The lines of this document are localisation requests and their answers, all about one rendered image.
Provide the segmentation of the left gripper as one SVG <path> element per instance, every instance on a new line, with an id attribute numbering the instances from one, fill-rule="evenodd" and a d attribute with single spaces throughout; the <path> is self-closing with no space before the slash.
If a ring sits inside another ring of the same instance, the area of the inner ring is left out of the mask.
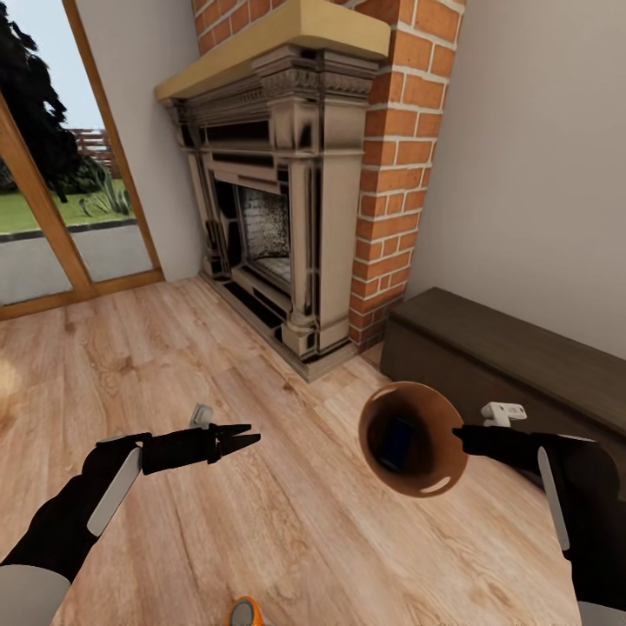
<path id="1" fill-rule="evenodd" d="M 241 432 L 251 430 L 251 425 L 216 425 L 210 423 L 209 428 L 180 430 L 169 433 L 168 469 L 207 460 L 207 464 L 217 463 L 221 456 L 227 456 L 261 440 L 261 434 L 243 435 Z"/>

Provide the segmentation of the trash can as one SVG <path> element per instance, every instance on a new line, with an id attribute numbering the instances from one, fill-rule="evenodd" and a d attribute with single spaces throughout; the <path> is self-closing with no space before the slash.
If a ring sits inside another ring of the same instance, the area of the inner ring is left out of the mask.
<path id="1" fill-rule="evenodd" d="M 413 426 L 413 438 L 401 470 L 376 458 L 378 446 L 391 418 Z M 358 436 L 366 463 L 375 476 L 398 494 L 419 499 L 442 496 L 462 480 L 469 463 L 463 441 L 453 429 L 464 425 L 451 402 L 436 390 L 420 383 L 400 382 L 374 392 L 359 418 Z M 450 477 L 441 489 L 424 493 Z"/>

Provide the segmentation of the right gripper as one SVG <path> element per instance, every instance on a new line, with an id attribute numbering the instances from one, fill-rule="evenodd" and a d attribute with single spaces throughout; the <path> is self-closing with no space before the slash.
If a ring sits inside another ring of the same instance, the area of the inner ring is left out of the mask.
<path id="1" fill-rule="evenodd" d="M 518 430 L 508 427 L 484 427 L 464 424 L 461 429 L 453 429 L 453 434 L 463 441 L 463 451 L 469 455 L 487 456 L 515 468 L 509 457 L 509 442 Z"/>

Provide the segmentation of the can of soda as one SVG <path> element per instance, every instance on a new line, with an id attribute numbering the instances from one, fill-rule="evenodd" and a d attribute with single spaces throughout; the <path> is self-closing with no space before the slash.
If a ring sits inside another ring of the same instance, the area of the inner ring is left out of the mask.
<path id="1" fill-rule="evenodd" d="M 392 469 L 401 470 L 412 438 L 413 426 L 410 423 L 401 418 L 391 418 L 378 446 L 376 458 Z"/>
<path id="2" fill-rule="evenodd" d="M 230 607 L 226 626 L 263 626 L 256 601 L 248 596 L 239 597 Z"/>

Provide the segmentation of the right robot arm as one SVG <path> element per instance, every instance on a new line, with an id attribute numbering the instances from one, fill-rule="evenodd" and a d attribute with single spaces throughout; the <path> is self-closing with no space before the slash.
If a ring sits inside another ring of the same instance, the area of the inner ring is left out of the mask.
<path id="1" fill-rule="evenodd" d="M 626 626 L 626 503 L 615 461 L 600 443 L 578 436 L 510 428 L 521 404 L 486 404 L 483 425 L 453 429 L 469 455 L 487 456 L 543 479 L 582 626 Z"/>

